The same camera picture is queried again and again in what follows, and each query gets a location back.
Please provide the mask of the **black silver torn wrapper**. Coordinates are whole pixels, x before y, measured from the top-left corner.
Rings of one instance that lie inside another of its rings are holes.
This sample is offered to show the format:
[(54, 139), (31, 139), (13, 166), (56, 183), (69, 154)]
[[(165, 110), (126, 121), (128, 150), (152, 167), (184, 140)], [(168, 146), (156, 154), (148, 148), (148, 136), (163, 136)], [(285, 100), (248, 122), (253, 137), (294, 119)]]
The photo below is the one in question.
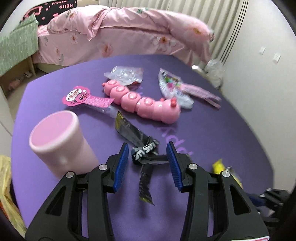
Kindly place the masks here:
[(138, 185), (139, 198), (154, 205), (149, 191), (154, 167), (168, 163), (166, 155), (160, 155), (158, 152), (159, 141), (132, 125), (121, 112), (116, 114), (115, 129), (132, 144), (132, 162), (134, 165), (141, 167)]

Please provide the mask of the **pink cartoon lollipop wrapper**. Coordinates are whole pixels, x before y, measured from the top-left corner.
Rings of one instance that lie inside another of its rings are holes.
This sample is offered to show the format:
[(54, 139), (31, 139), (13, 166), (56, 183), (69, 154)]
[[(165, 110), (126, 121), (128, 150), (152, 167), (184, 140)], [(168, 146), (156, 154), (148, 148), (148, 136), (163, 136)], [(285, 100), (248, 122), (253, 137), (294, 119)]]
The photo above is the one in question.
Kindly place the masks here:
[(86, 104), (96, 108), (108, 108), (114, 98), (98, 97), (90, 94), (87, 87), (76, 86), (62, 98), (62, 103), (69, 107)]

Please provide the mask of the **pink stick wrapper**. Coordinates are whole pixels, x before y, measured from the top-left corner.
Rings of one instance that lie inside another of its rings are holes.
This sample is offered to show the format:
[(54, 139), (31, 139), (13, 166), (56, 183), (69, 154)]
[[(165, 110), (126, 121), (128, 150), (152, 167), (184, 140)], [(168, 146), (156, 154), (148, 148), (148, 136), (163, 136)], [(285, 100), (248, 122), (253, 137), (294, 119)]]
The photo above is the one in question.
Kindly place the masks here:
[(221, 101), (221, 98), (199, 86), (183, 83), (180, 85), (180, 90), (183, 93), (203, 99), (217, 109), (221, 108), (220, 104), (217, 103), (217, 101)]

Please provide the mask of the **yellow trash bag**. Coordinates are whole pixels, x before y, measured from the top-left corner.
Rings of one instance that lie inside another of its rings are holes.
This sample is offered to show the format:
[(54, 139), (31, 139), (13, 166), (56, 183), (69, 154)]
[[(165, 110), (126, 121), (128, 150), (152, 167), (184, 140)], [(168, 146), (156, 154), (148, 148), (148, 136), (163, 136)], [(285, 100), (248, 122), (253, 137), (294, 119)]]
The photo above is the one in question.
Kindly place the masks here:
[(4, 216), (8, 218), (9, 224), (24, 238), (27, 229), (19, 209), (13, 202), (10, 193), (11, 184), (11, 158), (1, 155), (1, 210), (4, 211)]

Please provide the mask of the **yellow snack wrapper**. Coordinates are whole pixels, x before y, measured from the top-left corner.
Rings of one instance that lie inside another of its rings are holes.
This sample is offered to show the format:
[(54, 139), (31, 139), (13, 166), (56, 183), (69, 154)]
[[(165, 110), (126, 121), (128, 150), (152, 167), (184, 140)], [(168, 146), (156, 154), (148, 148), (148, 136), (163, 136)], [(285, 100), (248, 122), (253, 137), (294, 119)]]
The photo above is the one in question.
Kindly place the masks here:
[(222, 159), (218, 159), (215, 163), (213, 163), (212, 169), (213, 169), (213, 173), (215, 174), (220, 174), (222, 172), (229, 172), (233, 176), (233, 178), (236, 180), (236, 182), (239, 184), (239, 186), (243, 188), (241, 178), (238, 176), (238, 174), (235, 172), (235, 170), (231, 166), (226, 167), (223, 164)]

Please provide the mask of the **pink lidded cup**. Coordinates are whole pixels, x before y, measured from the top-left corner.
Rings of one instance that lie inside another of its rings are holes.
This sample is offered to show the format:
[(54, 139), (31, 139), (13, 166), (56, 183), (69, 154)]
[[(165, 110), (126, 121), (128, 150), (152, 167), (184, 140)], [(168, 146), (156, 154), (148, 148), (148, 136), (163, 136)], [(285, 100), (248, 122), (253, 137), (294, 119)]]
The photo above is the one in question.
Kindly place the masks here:
[(59, 179), (69, 171), (84, 174), (99, 165), (82, 133), (78, 116), (69, 110), (42, 119), (31, 131), (29, 145)]

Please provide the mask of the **pink caterpillar toy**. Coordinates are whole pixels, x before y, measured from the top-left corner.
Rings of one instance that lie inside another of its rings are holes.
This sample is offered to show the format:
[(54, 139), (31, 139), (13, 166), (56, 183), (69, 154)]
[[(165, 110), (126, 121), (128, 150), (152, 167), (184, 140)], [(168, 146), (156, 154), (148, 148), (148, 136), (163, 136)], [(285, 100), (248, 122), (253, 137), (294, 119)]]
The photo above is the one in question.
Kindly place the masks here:
[(102, 84), (104, 93), (113, 99), (115, 104), (129, 113), (137, 113), (141, 118), (161, 121), (162, 123), (175, 123), (181, 113), (181, 108), (175, 97), (160, 99), (141, 96), (139, 93), (130, 91), (126, 86), (116, 80), (109, 80)]

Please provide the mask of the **colourful candy bag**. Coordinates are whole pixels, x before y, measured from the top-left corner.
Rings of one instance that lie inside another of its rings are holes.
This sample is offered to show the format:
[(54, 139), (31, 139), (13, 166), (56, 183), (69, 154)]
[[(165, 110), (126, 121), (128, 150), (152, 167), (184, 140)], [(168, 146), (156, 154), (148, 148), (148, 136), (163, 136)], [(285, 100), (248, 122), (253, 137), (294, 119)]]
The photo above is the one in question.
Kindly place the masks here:
[(181, 90), (183, 84), (180, 77), (160, 68), (158, 73), (160, 91), (165, 99), (175, 98), (181, 108), (192, 109), (194, 101)]

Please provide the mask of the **white plastic bag on floor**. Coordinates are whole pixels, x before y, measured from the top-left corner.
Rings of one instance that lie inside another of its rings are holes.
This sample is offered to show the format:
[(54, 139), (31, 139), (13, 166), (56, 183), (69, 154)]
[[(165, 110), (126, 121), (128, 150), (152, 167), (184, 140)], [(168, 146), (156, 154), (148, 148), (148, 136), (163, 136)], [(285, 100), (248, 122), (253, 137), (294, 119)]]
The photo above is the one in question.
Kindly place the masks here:
[(204, 68), (207, 80), (215, 87), (220, 89), (223, 84), (225, 67), (219, 59), (210, 60)]

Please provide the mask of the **pink slipper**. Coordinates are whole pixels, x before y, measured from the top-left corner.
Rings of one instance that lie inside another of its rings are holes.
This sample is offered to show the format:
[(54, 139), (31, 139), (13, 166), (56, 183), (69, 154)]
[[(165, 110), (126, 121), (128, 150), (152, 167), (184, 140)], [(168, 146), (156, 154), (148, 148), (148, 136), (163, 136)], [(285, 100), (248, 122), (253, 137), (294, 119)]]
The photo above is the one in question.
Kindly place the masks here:
[(10, 84), (8, 85), (8, 90), (9, 91), (13, 91), (15, 89), (17, 89), (20, 84), (22, 83), (22, 81), (20, 79), (15, 79), (12, 82), (10, 82)]

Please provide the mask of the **clear plastic wrapper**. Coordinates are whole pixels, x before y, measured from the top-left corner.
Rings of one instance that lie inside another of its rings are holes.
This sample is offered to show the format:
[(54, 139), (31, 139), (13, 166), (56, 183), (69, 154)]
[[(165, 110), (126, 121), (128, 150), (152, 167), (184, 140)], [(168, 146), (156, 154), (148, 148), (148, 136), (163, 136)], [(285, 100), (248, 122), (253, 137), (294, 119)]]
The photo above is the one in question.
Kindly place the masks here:
[(129, 86), (142, 83), (143, 73), (142, 68), (115, 66), (110, 72), (104, 73), (104, 76), (109, 80), (118, 81), (121, 85)]

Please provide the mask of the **wooden bedside shelf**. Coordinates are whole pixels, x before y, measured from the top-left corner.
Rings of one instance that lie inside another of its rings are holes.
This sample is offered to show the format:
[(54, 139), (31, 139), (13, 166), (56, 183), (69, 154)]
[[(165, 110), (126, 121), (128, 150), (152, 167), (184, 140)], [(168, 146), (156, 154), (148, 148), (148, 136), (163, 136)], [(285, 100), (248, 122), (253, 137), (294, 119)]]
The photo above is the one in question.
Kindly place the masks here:
[(13, 66), (3, 76), (1, 76), (1, 88), (5, 95), (8, 97), (13, 91), (8, 90), (8, 85), (15, 79), (20, 79), (22, 82), (25, 78), (36, 76), (32, 57), (28, 57), (17, 65)]

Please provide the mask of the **bed with pink sheet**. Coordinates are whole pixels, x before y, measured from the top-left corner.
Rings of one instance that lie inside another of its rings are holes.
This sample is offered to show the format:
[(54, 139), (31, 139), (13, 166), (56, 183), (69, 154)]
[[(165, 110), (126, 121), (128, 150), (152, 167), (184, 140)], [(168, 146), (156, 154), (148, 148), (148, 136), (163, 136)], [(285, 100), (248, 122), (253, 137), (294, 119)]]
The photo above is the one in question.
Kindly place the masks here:
[(72, 66), (78, 63), (122, 55), (172, 55), (192, 65), (195, 54), (169, 34), (131, 29), (99, 30), (88, 40), (77, 31), (61, 34), (43, 32), (38, 37), (39, 49), (34, 63)]

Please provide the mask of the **green checked cloth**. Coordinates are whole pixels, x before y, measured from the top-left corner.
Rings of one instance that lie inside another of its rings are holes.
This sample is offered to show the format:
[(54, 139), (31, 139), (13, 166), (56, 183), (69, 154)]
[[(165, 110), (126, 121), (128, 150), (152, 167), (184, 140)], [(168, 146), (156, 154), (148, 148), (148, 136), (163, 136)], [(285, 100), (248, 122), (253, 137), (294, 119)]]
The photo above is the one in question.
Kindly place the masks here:
[(30, 15), (8, 35), (1, 36), (1, 76), (38, 51), (38, 26), (36, 17)]

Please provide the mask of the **pink floral duvet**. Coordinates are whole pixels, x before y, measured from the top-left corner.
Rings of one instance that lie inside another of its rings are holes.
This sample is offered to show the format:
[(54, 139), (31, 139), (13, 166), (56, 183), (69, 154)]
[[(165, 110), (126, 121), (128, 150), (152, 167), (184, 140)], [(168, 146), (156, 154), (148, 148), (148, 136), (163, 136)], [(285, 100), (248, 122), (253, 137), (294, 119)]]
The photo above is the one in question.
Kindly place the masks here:
[(158, 33), (184, 44), (199, 59), (208, 63), (211, 59), (209, 44), (214, 39), (213, 31), (193, 16), (147, 8), (109, 8), (89, 5), (68, 10), (47, 25), (51, 34), (77, 31), (92, 40), (103, 29), (139, 30)]

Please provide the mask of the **black pink hello pillow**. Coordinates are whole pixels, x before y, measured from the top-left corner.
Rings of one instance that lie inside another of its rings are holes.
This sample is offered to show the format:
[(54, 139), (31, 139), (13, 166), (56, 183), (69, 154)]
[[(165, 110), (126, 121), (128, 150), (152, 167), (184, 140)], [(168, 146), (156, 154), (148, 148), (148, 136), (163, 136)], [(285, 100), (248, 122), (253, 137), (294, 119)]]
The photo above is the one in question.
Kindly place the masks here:
[(39, 26), (47, 25), (52, 18), (62, 14), (65, 11), (77, 7), (77, 1), (50, 1), (37, 5), (29, 9), (25, 15), (21, 18), (21, 22), (28, 18), (30, 15), (35, 15)]

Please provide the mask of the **white wall socket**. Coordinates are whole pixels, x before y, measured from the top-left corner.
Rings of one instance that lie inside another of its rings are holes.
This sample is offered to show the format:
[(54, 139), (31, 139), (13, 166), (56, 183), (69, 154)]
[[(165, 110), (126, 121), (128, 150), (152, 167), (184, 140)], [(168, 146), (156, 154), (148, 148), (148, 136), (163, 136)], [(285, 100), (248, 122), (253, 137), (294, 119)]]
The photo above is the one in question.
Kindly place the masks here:
[(275, 53), (273, 56), (273, 63), (277, 64), (280, 60), (281, 54)]

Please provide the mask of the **white wall switch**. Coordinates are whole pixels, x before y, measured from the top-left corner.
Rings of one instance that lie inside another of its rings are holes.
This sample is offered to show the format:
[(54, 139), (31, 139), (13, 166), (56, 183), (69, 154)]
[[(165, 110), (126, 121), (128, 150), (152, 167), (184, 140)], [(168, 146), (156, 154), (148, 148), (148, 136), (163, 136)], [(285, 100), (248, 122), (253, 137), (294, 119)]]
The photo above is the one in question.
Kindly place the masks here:
[(263, 55), (265, 50), (266, 50), (265, 47), (261, 47), (261, 48), (260, 48), (260, 51), (259, 51), (259, 54), (260, 54), (260, 55)]

